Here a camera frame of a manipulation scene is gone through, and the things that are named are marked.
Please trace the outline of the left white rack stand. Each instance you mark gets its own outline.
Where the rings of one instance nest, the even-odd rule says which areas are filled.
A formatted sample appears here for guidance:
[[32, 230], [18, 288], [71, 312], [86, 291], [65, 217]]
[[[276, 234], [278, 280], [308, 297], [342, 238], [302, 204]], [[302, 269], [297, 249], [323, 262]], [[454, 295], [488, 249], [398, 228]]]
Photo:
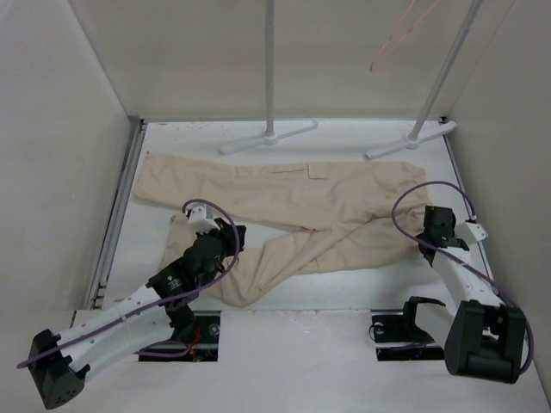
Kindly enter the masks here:
[[287, 133], [277, 133], [275, 129], [275, 1], [265, 1], [264, 19], [264, 81], [265, 81], [265, 130], [261, 135], [238, 139], [219, 147], [221, 155], [246, 151], [261, 145], [275, 145], [280, 140], [309, 133], [318, 128], [319, 122], [312, 120], [311, 124], [301, 129]]

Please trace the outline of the white rack stand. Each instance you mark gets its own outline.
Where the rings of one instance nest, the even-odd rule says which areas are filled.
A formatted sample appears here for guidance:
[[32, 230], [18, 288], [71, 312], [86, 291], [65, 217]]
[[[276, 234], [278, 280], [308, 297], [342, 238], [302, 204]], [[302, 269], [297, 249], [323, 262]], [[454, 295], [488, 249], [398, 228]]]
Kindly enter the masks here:
[[444, 60], [443, 66], [439, 71], [433, 86], [431, 87], [430, 93], [426, 98], [424, 105], [422, 106], [418, 114], [418, 117], [414, 123], [412, 130], [407, 135], [399, 139], [398, 141], [392, 142], [392, 144], [390, 145], [383, 145], [380, 148], [367, 150], [365, 152], [367, 159], [375, 160], [375, 159], [380, 159], [385, 156], [394, 154], [398, 151], [415, 150], [421, 144], [428, 142], [430, 140], [433, 140], [438, 136], [445, 134], [446, 132], [450, 132], [454, 130], [455, 123], [451, 122], [449, 124], [444, 124], [443, 126], [434, 127], [434, 128], [431, 128], [430, 130], [426, 130], [425, 132], [422, 132], [422, 127], [424, 123], [427, 121], [428, 115], [432, 107], [436, 103], [436, 99], [440, 94], [442, 86], [444, 85], [444, 82], [451, 70], [451, 66], [454, 63], [455, 58], [456, 58], [456, 52], [454, 48], [452, 48], [451, 51], [449, 52], [449, 55]]
[[287, 133], [277, 133], [275, 129], [275, 1], [265, 1], [264, 19], [264, 81], [265, 81], [265, 130], [261, 135], [238, 139], [219, 147], [221, 155], [246, 151], [261, 145], [275, 145], [280, 140], [309, 133], [318, 128], [319, 122], [312, 120], [311, 124], [301, 129]]

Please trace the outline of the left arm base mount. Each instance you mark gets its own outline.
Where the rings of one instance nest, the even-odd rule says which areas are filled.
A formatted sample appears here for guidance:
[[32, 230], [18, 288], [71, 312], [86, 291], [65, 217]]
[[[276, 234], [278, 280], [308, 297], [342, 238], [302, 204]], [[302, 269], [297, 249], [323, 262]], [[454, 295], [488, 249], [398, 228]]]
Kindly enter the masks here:
[[193, 311], [185, 335], [144, 348], [140, 362], [216, 362], [219, 358], [221, 311]]

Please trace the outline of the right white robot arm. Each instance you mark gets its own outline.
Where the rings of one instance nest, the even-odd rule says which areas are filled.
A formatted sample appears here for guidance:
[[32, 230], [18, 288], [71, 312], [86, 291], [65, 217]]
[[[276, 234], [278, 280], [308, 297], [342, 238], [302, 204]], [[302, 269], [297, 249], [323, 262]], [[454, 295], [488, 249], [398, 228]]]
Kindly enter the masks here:
[[471, 249], [486, 237], [473, 220], [457, 224], [450, 208], [425, 208], [418, 247], [441, 276], [455, 310], [425, 301], [399, 319], [399, 330], [409, 340], [426, 334], [434, 339], [452, 375], [514, 384], [521, 374], [525, 316], [467, 268], [473, 264]]

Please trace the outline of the metal side rail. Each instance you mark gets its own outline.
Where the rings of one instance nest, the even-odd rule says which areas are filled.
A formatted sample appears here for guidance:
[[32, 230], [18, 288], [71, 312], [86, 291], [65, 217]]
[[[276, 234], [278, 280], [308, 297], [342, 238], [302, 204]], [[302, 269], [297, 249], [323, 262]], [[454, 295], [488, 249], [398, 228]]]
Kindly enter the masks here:
[[83, 298], [81, 308], [95, 310], [102, 307], [108, 278], [113, 267], [115, 252], [121, 234], [124, 216], [130, 198], [139, 156], [143, 149], [147, 122], [143, 118], [130, 117], [131, 133], [121, 164], [121, 172], [115, 189], [108, 224], [102, 238], [102, 244], [96, 263], [92, 267], [90, 282]]

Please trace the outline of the beige trousers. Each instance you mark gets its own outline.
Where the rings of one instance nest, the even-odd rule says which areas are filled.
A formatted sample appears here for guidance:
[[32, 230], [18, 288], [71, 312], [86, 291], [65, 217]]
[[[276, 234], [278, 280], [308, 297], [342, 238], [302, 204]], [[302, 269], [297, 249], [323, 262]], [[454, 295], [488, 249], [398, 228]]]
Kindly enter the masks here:
[[287, 235], [248, 246], [208, 289], [245, 307], [303, 274], [379, 268], [413, 258], [411, 235], [430, 200], [425, 170], [408, 162], [318, 162], [231, 166], [150, 153], [134, 183], [142, 201], [181, 209], [202, 198], [234, 218], [286, 226]]

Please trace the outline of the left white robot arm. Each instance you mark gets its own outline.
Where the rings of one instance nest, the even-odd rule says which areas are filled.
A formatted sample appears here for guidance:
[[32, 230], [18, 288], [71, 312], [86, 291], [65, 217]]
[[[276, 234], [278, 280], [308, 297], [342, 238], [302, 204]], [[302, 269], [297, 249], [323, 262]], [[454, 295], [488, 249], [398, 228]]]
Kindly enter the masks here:
[[46, 410], [75, 398], [87, 381], [115, 362], [161, 342], [186, 342], [195, 314], [190, 302], [236, 263], [246, 228], [216, 219], [183, 255], [119, 304], [84, 324], [34, 336], [28, 369]]

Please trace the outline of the right white rack stand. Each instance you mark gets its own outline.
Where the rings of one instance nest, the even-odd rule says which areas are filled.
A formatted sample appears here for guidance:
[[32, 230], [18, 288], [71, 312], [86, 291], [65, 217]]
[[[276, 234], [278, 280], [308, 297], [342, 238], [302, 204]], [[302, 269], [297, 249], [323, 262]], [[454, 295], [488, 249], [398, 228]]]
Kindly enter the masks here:
[[450, 132], [454, 130], [455, 123], [451, 122], [449, 124], [444, 124], [443, 126], [434, 127], [434, 128], [431, 128], [430, 130], [426, 130], [425, 132], [422, 132], [422, 127], [424, 123], [427, 121], [428, 115], [432, 107], [436, 103], [436, 99], [440, 94], [442, 86], [444, 85], [444, 82], [451, 70], [451, 66], [454, 63], [455, 58], [456, 58], [456, 52], [454, 48], [452, 48], [451, 51], [449, 52], [449, 55], [444, 60], [443, 66], [439, 71], [433, 86], [431, 87], [430, 93], [426, 98], [424, 105], [422, 106], [418, 114], [418, 117], [414, 123], [412, 130], [407, 135], [399, 139], [398, 141], [392, 142], [392, 144], [390, 145], [383, 145], [380, 148], [367, 150], [365, 152], [367, 159], [375, 160], [375, 159], [380, 159], [385, 156], [394, 154], [398, 151], [415, 150], [421, 144], [428, 142], [430, 140], [433, 140], [438, 136], [445, 134], [446, 132]]

